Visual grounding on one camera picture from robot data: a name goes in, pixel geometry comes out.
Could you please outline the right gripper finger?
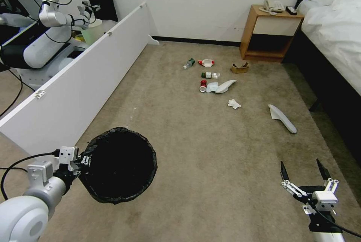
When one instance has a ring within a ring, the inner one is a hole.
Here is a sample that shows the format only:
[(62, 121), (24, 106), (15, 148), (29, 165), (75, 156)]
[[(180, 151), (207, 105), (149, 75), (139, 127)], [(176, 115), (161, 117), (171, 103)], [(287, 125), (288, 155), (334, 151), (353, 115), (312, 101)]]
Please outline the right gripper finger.
[(281, 186), (291, 195), (301, 198), (302, 193), (297, 186), (295, 186), (293, 183), (290, 182), (289, 176), (288, 176), (288, 173), (287, 173), (287, 170), (285, 168), (283, 161), (280, 161), (280, 166), (281, 166), (280, 175), (281, 175), (281, 179), (282, 179)]
[(330, 191), (335, 195), (339, 185), (339, 181), (331, 177), (329, 170), (320, 162), (318, 158), (316, 159), (316, 162), (322, 179), (325, 181), (325, 191)]

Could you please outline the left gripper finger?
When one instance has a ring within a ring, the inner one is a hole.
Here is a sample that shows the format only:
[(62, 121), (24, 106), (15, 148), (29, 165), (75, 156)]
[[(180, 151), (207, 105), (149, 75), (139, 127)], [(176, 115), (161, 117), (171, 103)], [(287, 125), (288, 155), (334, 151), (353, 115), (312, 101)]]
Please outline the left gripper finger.
[(75, 165), (77, 166), (89, 166), (91, 162), (91, 156), (88, 154), (80, 154), (75, 160)]
[(89, 169), (89, 163), (82, 163), (77, 161), (72, 161), (70, 166), (73, 170), (74, 175), (80, 175), (83, 172), (86, 172)]

